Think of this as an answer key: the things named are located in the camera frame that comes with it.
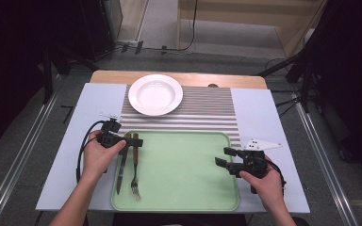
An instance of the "white plate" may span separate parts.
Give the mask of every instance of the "white plate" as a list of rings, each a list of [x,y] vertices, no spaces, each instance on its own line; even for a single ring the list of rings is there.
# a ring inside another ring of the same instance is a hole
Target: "white plate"
[[[182,97],[181,85],[163,74],[143,76],[128,91],[128,100],[134,109],[149,116],[173,111],[181,103]]]

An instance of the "white tabletop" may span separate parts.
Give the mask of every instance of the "white tabletop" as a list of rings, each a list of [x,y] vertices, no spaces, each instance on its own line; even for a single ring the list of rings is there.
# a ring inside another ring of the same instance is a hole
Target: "white tabletop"
[[[61,142],[56,159],[45,182],[37,210],[57,211],[66,202],[75,185],[75,168],[82,140],[96,121],[106,120],[100,113],[121,116],[124,84],[86,84],[66,134]],[[267,89],[231,89],[242,146],[251,138],[281,143],[282,147],[265,151],[278,165],[285,180],[285,201],[291,213],[309,213],[292,155],[279,120],[272,95]],[[117,156],[98,182],[94,190],[90,210],[116,211],[111,204],[111,193],[117,163]],[[234,213],[264,212],[257,195],[250,192],[250,186],[238,179],[239,207]]]

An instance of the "person's left hand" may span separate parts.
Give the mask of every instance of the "person's left hand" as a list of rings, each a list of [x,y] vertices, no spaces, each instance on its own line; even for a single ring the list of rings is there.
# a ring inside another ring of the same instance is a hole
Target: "person's left hand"
[[[100,133],[102,133],[100,130],[90,133],[88,139],[90,142],[84,150],[84,169],[82,177],[91,176],[92,178],[99,179],[107,170],[113,156],[125,146],[125,140],[121,140],[112,147],[105,148],[96,140],[96,136]]]

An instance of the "fork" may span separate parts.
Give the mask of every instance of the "fork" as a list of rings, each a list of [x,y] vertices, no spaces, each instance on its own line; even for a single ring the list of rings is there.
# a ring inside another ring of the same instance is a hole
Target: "fork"
[[[138,139],[138,134],[133,134],[133,139]],[[137,179],[137,165],[138,165],[138,147],[133,147],[133,161],[134,161],[134,178],[131,182],[131,190],[137,201],[140,201],[140,192],[138,191]]]

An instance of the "table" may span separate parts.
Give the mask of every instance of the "table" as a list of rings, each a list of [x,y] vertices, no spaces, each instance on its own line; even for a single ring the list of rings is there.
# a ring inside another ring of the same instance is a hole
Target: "table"
[[[98,71],[93,74],[90,80],[91,83],[85,85],[80,95],[77,107],[74,110],[69,127],[38,201],[36,207],[38,210],[57,211],[65,203],[76,185],[76,159],[80,143],[86,131],[91,124],[101,120],[99,119],[100,112],[110,112],[116,116],[120,115],[123,105],[119,104],[123,102],[126,84],[132,84],[138,78],[151,73],[155,72]],[[255,137],[283,144],[282,148],[268,150],[265,153],[278,164],[283,171],[285,179],[288,181],[285,191],[288,210],[292,213],[309,213],[307,200],[288,147],[287,139],[276,113],[272,95],[266,89],[263,78],[246,75],[205,73],[161,74],[167,74],[175,78],[184,87],[192,85],[206,87],[208,84],[217,84],[219,87],[231,87],[240,142],[246,144],[250,138]],[[104,97],[110,97],[110,99],[105,100],[103,99]],[[113,188],[116,166],[117,156],[113,159],[112,164],[107,169],[107,173],[102,176],[95,188],[90,202],[90,210],[116,211],[112,207],[109,198]],[[232,213],[265,211],[258,196],[248,192],[249,189],[249,185],[246,182],[238,180],[239,206]]]
[[[315,28],[326,0],[199,0],[196,20],[235,24],[275,26],[287,57],[297,48],[310,28]],[[193,20],[195,1],[178,0],[177,47],[181,20]]]

